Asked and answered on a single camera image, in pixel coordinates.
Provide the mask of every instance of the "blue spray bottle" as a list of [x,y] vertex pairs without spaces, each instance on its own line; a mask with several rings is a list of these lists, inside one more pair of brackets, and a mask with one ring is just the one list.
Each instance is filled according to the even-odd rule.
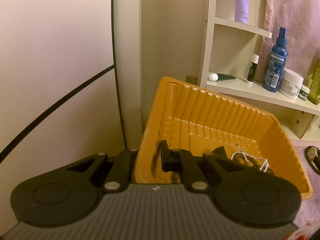
[[287,59],[288,52],[285,48],[287,46],[286,37],[287,29],[280,27],[276,44],[271,50],[269,66],[263,82],[263,87],[271,92],[278,90],[285,60]]

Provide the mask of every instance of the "pink fabric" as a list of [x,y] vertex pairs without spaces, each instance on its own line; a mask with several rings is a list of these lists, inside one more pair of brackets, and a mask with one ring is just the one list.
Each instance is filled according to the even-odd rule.
[[276,44],[279,28],[287,28],[288,57],[285,68],[305,79],[320,58],[320,0],[266,0],[264,29],[272,38],[263,37],[256,80],[263,82],[271,49]]
[[292,140],[292,144],[299,155],[313,188],[312,198],[302,201],[299,212],[294,221],[294,224],[297,227],[303,227],[308,222],[320,222],[320,175],[313,171],[304,157],[304,151],[309,145],[314,145],[320,148],[320,142]]

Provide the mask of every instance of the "gray ribbed surface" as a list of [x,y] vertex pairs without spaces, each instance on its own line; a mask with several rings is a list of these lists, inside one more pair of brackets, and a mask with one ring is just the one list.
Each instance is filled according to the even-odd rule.
[[206,195],[187,192],[181,184],[131,184],[107,194],[87,217],[59,228],[17,224],[5,240],[282,240],[296,228],[255,229],[222,216]]

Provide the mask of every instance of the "purple bottle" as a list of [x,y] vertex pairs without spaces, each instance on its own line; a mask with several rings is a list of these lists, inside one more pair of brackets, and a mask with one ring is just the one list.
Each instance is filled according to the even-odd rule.
[[248,23],[250,0],[236,0],[235,21]]

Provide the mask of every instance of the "wooden shelf unit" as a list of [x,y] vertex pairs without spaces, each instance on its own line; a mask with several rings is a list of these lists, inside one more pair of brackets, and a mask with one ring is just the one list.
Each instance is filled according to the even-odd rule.
[[236,29],[240,29],[240,30],[244,30],[247,32],[251,32],[251,33],[255,33],[261,36],[265,36],[267,38],[271,38],[272,37],[272,33],[265,31],[263,29],[251,26],[249,24],[245,24],[245,23],[240,23],[240,22],[236,22],[236,21],[232,21],[232,20],[227,20],[227,19],[221,19],[216,17],[215,24],[219,24],[219,25],[224,25],[224,26],[228,26],[228,27],[232,27],[232,28],[236,28]]
[[[272,37],[263,29],[265,2],[250,0],[247,25],[234,21],[235,0],[208,0],[198,85],[273,113],[291,139],[320,141],[320,105],[269,92],[259,82],[251,86],[245,82],[251,56],[259,54],[262,37]],[[208,79],[212,72],[240,78],[212,82]]]
[[320,105],[314,105],[310,101],[303,101],[300,98],[290,99],[279,91],[273,93],[263,88],[262,83],[253,82],[250,86],[245,82],[245,78],[236,78],[225,81],[207,80],[207,89],[212,91],[238,96],[242,98],[251,98],[275,105],[285,106],[288,108],[304,111],[307,113],[320,115]]

